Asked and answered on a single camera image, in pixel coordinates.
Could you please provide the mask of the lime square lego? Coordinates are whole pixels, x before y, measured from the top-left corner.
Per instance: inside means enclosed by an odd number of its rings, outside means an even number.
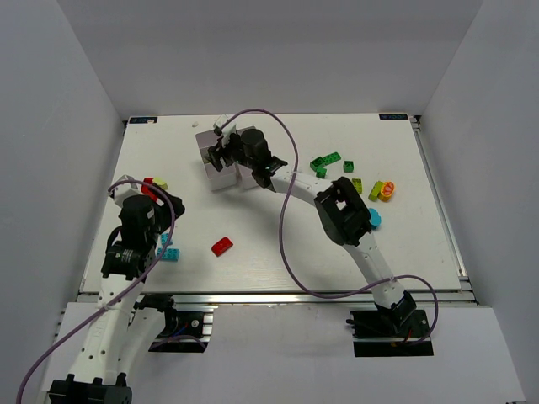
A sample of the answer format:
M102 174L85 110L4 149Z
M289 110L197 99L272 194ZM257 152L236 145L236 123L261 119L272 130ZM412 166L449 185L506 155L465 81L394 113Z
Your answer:
M360 178L352 178L351 182L352 182L355 190L357 191L357 193L362 194L362 192L363 192L362 180Z

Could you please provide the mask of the lime long lego brick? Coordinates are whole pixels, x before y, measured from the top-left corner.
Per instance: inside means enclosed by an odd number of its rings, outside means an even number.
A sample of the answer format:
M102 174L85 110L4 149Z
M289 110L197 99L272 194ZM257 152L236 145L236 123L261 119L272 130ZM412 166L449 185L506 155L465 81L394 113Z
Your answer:
M371 192L369 193L369 196L368 196L369 200L376 201L378 199L378 195L382 191L383 184L384 183L382 181L375 182L375 184L373 185L371 189Z

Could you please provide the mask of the orange butterfly round lego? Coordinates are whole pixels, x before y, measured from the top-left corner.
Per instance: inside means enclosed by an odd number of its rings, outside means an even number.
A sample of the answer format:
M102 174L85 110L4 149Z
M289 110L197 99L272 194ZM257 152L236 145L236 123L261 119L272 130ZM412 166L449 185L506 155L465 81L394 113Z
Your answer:
M382 184L378 199L382 202L388 202L394 195L396 190L395 183L392 181L386 181Z

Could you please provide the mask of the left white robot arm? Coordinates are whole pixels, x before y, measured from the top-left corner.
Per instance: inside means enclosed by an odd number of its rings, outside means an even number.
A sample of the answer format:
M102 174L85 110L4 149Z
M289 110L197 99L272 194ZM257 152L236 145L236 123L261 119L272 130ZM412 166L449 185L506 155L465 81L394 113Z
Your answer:
M129 375L167 324L170 298L141 292L164 254L159 237L185 208L157 185L150 194L132 186L124 179L111 190L120 224L106 242L96 312L67 376L51 383L52 403L130 403Z

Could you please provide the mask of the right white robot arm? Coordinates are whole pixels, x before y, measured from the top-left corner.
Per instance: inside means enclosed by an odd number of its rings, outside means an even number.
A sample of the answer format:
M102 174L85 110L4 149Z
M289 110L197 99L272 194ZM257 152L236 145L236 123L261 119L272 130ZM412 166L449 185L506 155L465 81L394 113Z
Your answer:
M352 257L371 285L382 320L396 331L403 328L416 303L393 277L372 234L370 211L352 182L346 177L329 181L286 169L286 162L270 152L264 133L254 127L228 134L215 128L214 133L216 144L208 148L212 166L221 171L236 163L251 170L260 188L313 206L329 240Z

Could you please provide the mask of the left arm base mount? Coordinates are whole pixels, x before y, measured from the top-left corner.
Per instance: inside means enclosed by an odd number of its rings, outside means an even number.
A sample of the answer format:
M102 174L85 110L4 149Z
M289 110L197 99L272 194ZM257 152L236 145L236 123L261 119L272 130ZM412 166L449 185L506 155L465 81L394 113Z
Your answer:
M134 309L156 309L164 319L164 328L152 343L152 353L204 353L208 342L203 331L205 312L186 311L175 305L172 295L144 295Z

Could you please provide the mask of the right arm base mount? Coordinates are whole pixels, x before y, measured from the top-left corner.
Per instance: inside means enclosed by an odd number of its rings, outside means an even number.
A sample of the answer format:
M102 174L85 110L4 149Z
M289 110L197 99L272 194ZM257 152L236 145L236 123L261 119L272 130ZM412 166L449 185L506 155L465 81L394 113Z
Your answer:
M398 331L378 311L352 311L346 320L356 358L432 357L428 318L416 310Z

